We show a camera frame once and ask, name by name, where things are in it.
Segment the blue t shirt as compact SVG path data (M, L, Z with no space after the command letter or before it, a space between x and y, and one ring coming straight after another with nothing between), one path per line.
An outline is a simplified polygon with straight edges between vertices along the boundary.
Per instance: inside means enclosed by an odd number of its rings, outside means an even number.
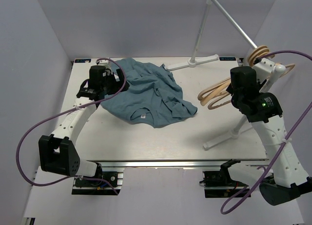
M125 71L129 88L101 103L114 116L131 124L161 128L197 113L197 107L183 99L182 88L163 66L124 58L111 65L112 70L119 67Z

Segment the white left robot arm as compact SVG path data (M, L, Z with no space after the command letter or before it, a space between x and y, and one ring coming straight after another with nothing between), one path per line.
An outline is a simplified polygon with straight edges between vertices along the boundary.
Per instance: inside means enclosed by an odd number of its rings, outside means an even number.
M86 177L91 185L99 185L103 180L100 164L81 159L75 144L100 103L128 88L122 69L117 68L113 73L110 66L91 66L88 79L79 87L73 110L67 113L63 122L49 136L43 135L39 139L41 169L68 177Z

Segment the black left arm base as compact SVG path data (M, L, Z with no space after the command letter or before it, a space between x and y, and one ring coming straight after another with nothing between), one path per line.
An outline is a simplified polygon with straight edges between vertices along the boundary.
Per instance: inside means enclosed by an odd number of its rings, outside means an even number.
M102 173L95 180L79 176L74 179L72 195L117 196L123 184L123 170L102 168Z

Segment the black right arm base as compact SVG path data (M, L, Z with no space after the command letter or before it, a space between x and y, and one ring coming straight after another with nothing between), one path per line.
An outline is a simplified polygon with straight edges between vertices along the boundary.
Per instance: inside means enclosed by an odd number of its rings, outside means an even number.
M204 171L199 185L204 187L205 198L230 198L246 187L242 193L236 195L236 198L242 198L249 191L249 187L242 182L227 182L220 171Z

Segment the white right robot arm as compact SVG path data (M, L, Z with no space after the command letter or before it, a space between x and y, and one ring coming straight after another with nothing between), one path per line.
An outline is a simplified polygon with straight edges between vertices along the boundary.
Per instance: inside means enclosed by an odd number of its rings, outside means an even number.
M272 72L264 76L264 85L260 84L260 73L250 66L230 70L231 83L228 90L232 96L231 103L247 117L270 159L264 171L248 167L239 160L230 160L220 166L223 184L230 186L237 181L250 187L238 205L256 189L272 206L289 202L312 190L312 178L302 167L290 141L290 135L299 122L286 131L278 99L274 94L264 91L285 70L282 64L274 66Z

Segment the white clothes rack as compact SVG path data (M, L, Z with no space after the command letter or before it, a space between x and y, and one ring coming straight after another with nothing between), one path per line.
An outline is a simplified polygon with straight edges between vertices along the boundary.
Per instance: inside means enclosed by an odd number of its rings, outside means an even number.
M169 72L180 70L184 68L195 68L200 65L215 66L221 65L221 70L224 72L226 66L238 66L238 62L235 57L220 57L219 55L197 57L199 45L201 42L202 34L208 17L209 10L212 5L215 5L217 9L227 18L227 20L233 25L233 27L242 35L242 37L253 48L252 53L247 57L247 66L251 66L257 72L257 82L262 86L261 92L267 92L271 86L280 78L286 70L282 64L274 63L270 56L267 56L270 51L267 46L257 46L251 38L244 32L244 30L238 25L238 23L231 17L231 15L225 10L225 8L219 3L218 0L207 0L205 11L202 17L202 21L198 30L198 34L195 41L192 56L190 59L177 64L166 65L165 69ZM198 95L198 100L202 106L208 106L213 101L213 97L220 95L220 92L226 90L230 85L231 80L226 78L217 82L216 84L204 89Z

